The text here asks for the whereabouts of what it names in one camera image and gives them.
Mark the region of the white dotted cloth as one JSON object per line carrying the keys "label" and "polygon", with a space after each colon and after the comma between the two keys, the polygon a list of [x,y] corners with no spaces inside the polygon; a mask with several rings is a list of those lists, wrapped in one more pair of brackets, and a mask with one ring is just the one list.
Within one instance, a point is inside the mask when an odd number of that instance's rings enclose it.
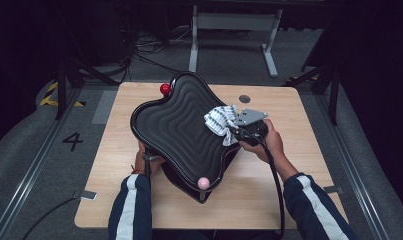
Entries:
{"label": "white dotted cloth", "polygon": [[235,105],[217,106],[204,115],[205,125],[217,136],[223,137],[223,145],[230,146],[238,142],[233,130],[238,129],[235,120],[238,117]]}

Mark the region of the black tripod stand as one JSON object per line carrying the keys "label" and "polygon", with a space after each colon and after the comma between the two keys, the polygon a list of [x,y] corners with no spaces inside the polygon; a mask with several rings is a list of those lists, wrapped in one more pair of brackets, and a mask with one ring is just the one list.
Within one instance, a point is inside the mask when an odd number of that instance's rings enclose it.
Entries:
{"label": "black tripod stand", "polygon": [[59,120],[68,109],[66,82],[69,82],[73,88],[80,89],[84,86],[85,82],[83,80],[83,74],[81,73],[81,70],[84,70],[88,74],[94,76],[96,79],[99,79],[108,85],[119,85],[119,82],[114,81],[106,74],[101,73],[88,64],[85,64],[83,61],[80,61],[73,57],[69,57],[67,55],[60,56],[57,61],[56,71],[56,80],[58,83],[58,106],[56,120]]}
{"label": "black tripod stand", "polygon": [[316,78],[311,91],[315,95],[323,95],[327,88],[330,88],[329,103],[327,106],[328,116],[333,125],[337,124],[337,101],[339,93],[339,74],[334,65],[316,67],[298,77],[290,77],[286,80],[284,87],[295,87],[301,83]]}

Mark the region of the black wavy tray stand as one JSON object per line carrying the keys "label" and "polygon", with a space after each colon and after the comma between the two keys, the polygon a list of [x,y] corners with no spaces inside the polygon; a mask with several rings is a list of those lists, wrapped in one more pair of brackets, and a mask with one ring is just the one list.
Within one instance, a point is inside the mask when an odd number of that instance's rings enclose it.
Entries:
{"label": "black wavy tray stand", "polygon": [[206,125],[204,116],[224,103],[198,75],[181,72],[161,99],[145,102],[132,113],[130,126],[149,152],[166,160],[167,179],[203,204],[220,184],[240,149]]}

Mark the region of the person's right hand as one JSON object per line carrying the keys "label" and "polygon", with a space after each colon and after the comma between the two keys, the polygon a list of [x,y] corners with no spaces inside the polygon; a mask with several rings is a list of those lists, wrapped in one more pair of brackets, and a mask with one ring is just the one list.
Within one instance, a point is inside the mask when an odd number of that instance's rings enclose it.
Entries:
{"label": "person's right hand", "polygon": [[[268,127],[268,134],[265,137],[265,146],[270,151],[275,164],[281,163],[286,160],[286,156],[283,148],[283,141],[280,134],[274,129],[274,126],[270,119],[264,119],[263,122]],[[259,159],[268,163],[268,157],[266,155],[266,150],[262,146],[251,146],[243,141],[240,141],[242,148],[248,152],[254,153]]]}

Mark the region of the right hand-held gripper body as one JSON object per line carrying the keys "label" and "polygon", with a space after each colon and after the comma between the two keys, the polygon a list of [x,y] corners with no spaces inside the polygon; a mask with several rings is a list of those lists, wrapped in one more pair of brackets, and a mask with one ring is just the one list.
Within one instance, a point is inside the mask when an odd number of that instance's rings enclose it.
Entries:
{"label": "right hand-held gripper body", "polygon": [[243,109],[235,120],[235,124],[242,132],[241,137],[236,139],[251,146],[262,143],[268,134],[268,127],[263,122],[267,116],[265,112]]}

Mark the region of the grey metal stand frame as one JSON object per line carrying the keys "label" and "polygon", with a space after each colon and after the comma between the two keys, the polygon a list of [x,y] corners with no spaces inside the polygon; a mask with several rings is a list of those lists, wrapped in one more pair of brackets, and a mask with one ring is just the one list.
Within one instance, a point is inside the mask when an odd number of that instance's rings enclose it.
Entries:
{"label": "grey metal stand frame", "polygon": [[188,69],[197,70],[198,61],[198,31],[203,30],[245,30],[268,31],[269,38],[261,45],[261,50],[272,78],[278,76],[278,71],[271,53],[278,31],[283,11],[276,10],[273,14],[238,14],[238,13],[208,13],[200,12],[197,6],[193,7],[191,33],[192,43]]}

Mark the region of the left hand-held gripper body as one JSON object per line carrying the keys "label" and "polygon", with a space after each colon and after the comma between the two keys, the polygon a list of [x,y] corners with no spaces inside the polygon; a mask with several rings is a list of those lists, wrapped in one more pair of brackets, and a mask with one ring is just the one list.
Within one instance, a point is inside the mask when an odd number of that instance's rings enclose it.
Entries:
{"label": "left hand-held gripper body", "polygon": [[145,151],[142,154],[142,158],[145,162],[153,162],[153,161],[158,161],[160,159],[159,155],[153,155],[151,152],[149,151]]}

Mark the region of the aluminium floor rail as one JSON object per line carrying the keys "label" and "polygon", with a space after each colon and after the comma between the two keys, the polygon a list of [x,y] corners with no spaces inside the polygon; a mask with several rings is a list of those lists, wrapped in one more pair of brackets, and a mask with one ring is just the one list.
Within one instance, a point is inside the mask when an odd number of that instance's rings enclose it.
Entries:
{"label": "aluminium floor rail", "polygon": [[30,166],[25,172],[24,177],[19,182],[14,195],[12,196],[9,204],[7,205],[5,211],[0,218],[0,240],[4,240],[7,233],[11,229],[13,222],[15,221],[18,213],[24,205],[46,162],[46,157],[52,148],[53,142],[57,137],[58,132],[63,126],[65,119],[68,117],[71,108],[80,97],[81,92],[81,89],[73,89],[70,91],[69,96],[66,98],[65,109],[63,110],[62,115],[59,117],[58,120],[55,120],[52,123],[40,148],[38,149],[35,157],[32,159]]}
{"label": "aluminium floor rail", "polygon": [[338,127],[333,124],[329,116],[328,106],[325,98],[319,95],[315,97],[315,100],[322,115],[326,119],[326,124],[342,158],[342,165],[344,166],[350,185],[353,188],[356,199],[359,202],[360,208],[375,240],[389,240],[389,235],[354,164],[353,158],[349,153],[348,147],[343,140],[341,132],[339,131]]}

